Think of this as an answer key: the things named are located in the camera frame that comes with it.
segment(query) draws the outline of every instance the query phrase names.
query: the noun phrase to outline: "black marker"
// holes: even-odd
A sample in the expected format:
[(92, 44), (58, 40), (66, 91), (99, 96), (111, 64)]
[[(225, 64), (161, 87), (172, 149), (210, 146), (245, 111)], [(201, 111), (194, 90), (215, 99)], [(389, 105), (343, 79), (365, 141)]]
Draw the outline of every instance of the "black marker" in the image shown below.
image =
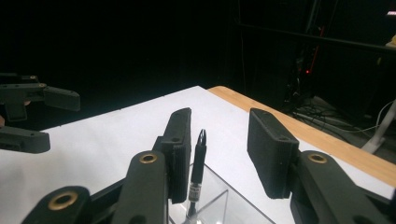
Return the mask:
[(199, 133), (198, 142), (195, 146), (194, 164), (192, 166), (189, 201), (190, 208), (187, 211), (187, 217), (196, 213), (195, 205), (199, 201), (201, 194), (202, 177), (204, 175), (204, 164), (206, 155), (206, 131), (202, 129)]

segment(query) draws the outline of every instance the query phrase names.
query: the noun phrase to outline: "cable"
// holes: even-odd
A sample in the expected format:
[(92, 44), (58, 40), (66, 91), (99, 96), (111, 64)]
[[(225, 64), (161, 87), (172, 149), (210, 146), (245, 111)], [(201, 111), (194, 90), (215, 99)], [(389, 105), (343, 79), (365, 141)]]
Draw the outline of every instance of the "cable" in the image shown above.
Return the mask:
[[(304, 123), (306, 123), (306, 124), (308, 124), (307, 122), (306, 122), (306, 119), (303, 119), (303, 118), (298, 118), (298, 117), (296, 117), (296, 119), (297, 120), (300, 120), (300, 121), (303, 121)], [(343, 140), (344, 142), (346, 142), (346, 143), (348, 143), (348, 144), (350, 144), (350, 145), (352, 145), (352, 143), (349, 141), (349, 140), (347, 140), (343, 135), (341, 135), (340, 133), (337, 133), (337, 132), (335, 132), (335, 131), (333, 131), (333, 130), (330, 130), (330, 129), (326, 129), (328, 132), (331, 132), (332, 134), (334, 134), (334, 135), (337, 135), (341, 140)]]
[(392, 100), (392, 101), (390, 101), (389, 103), (387, 103), (386, 105), (384, 105), (384, 107), (382, 107), (382, 109), (379, 111), (379, 113), (378, 113), (378, 117), (376, 118), (376, 123), (375, 123), (375, 130), (377, 130), (378, 129), (378, 124), (379, 124), (379, 119), (380, 119), (380, 117), (381, 117), (381, 113), (382, 113), (382, 111), (388, 106), (388, 105), (390, 105), (390, 104), (392, 104), (393, 102), (394, 102), (395, 100)]
[[(315, 118), (309, 117), (309, 116), (304, 115), (304, 114), (300, 114), (300, 113), (296, 113), (296, 112), (294, 112), (294, 114), (297, 115), (297, 116), (299, 116), (299, 117), (302, 117), (302, 118), (312, 119), (312, 121), (315, 120)], [(321, 124), (322, 124), (322, 123), (325, 123), (325, 122), (323, 122), (322, 120), (319, 120), (319, 119), (316, 119), (316, 120), (317, 120), (318, 122), (321, 122)], [(336, 129), (336, 130), (338, 130), (338, 131), (341, 131), (341, 132), (344, 132), (344, 133), (364, 133), (364, 132), (366, 132), (366, 131), (372, 130), (372, 129), (374, 129), (375, 127), (377, 127), (377, 126), (373, 126), (373, 127), (366, 128), (366, 129), (358, 129), (357, 127), (354, 127), (354, 128), (357, 128), (358, 130), (357, 130), (357, 131), (351, 131), (351, 130), (345, 130), (345, 129), (338, 128), (337, 126), (331, 125), (331, 124), (329, 124), (329, 123), (325, 123), (325, 125), (328, 125), (328, 126), (334, 128), (334, 129)]]
[[(373, 126), (371, 128), (363, 130), (363, 129), (357, 127), (354, 124), (350, 124), (350, 123), (347, 123), (346, 121), (340, 120), (343, 117), (340, 116), (337, 113), (337, 110), (335, 108), (331, 108), (331, 107), (324, 106), (324, 105), (313, 104), (312, 99), (309, 102), (306, 102), (305, 105), (303, 105), (303, 106), (301, 106), (299, 108), (295, 108), (295, 110), (298, 111), (298, 112), (303, 113), (303, 115), (308, 116), (309, 118), (312, 119), (312, 121), (314, 121), (315, 118), (319, 117), (321, 119), (320, 122), (323, 122), (323, 120), (324, 120), (324, 122), (328, 126), (331, 126), (334, 129), (337, 129), (337, 130), (339, 130), (341, 132), (362, 133), (362, 134), (366, 135), (369, 138), (371, 138), (372, 135), (366, 133), (365, 131), (371, 130), (371, 129), (375, 128), (375, 126), (377, 126), (377, 125), (375, 125), (375, 126)], [(336, 125), (336, 124), (334, 124), (334, 122), (341, 123), (341, 124), (344, 124), (344, 125), (342, 125), (342, 126)], [(345, 128), (351, 128), (351, 129), (355, 129), (357, 131), (347, 130)]]
[(325, 125), (326, 125), (326, 116), (323, 116), (323, 125), (320, 127), (321, 131), (323, 131)]

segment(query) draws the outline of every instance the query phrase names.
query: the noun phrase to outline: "transparent plastic container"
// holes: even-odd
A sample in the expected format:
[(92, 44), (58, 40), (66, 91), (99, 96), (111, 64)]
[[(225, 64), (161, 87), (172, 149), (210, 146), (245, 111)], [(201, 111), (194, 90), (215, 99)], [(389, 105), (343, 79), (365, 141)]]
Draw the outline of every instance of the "transparent plastic container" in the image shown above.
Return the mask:
[(200, 200), (195, 206), (195, 215), (187, 217), (189, 200), (184, 203), (169, 203), (169, 222), (173, 224), (274, 223), (207, 166), (204, 168)]

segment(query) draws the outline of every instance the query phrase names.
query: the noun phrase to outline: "brass screw insert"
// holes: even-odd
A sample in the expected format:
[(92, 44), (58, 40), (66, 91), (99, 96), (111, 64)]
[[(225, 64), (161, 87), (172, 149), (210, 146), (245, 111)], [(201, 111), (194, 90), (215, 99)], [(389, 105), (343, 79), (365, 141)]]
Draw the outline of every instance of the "brass screw insert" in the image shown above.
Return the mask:
[(314, 161), (316, 163), (326, 163), (327, 162), (327, 159), (325, 157), (323, 157), (322, 155), (316, 154), (316, 153), (309, 154), (308, 159), (311, 161)]
[(62, 192), (49, 201), (49, 209), (52, 211), (62, 210), (76, 202), (78, 195), (71, 190)]

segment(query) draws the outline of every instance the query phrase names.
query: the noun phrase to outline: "white table surface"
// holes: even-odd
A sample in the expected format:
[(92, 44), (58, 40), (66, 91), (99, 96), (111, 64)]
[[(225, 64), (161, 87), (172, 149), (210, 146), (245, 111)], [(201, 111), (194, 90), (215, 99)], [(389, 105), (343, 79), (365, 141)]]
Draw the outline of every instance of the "white table surface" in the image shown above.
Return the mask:
[[(134, 154), (151, 150), (170, 115), (184, 107), (192, 110), (192, 150), (206, 129), (205, 163), (275, 223), (293, 223), (290, 200), (267, 198), (250, 161), (248, 113), (200, 87), (45, 130), (51, 143), (46, 153), (0, 150), (0, 223), (21, 223), (55, 189), (83, 186), (94, 194), (124, 178)], [(300, 141), (300, 150), (319, 149)], [(391, 197), (393, 187), (337, 161), (357, 185)]]

